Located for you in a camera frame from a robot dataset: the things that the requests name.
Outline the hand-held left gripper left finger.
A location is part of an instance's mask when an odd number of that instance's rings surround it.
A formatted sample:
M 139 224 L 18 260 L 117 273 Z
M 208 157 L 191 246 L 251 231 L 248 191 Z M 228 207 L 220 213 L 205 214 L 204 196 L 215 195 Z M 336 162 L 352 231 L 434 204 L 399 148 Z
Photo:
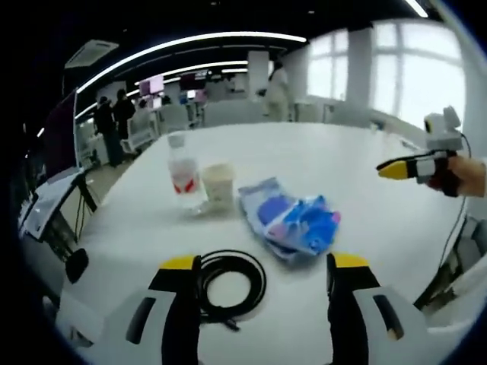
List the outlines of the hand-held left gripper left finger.
M 128 296 L 106 318 L 103 364 L 197 364 L 199 255 L 160 265 L 148 287 Z

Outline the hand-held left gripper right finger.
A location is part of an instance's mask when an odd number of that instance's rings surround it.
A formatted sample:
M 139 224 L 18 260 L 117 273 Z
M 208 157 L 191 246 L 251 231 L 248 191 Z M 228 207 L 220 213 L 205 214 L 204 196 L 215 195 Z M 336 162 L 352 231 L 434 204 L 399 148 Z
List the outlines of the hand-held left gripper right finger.
M 356 255 L 326 256 L 333 364 L 420 364 L 425 318 Z

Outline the person's right hand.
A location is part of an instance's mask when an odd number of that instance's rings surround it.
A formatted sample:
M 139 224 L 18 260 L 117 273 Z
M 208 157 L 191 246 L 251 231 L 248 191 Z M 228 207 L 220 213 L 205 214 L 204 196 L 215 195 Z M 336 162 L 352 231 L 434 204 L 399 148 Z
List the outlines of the person's right hand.
M 426 183 L 448 197 L 486 197 L 486 159 L 452 156 L 441 159 L 441 169 Z

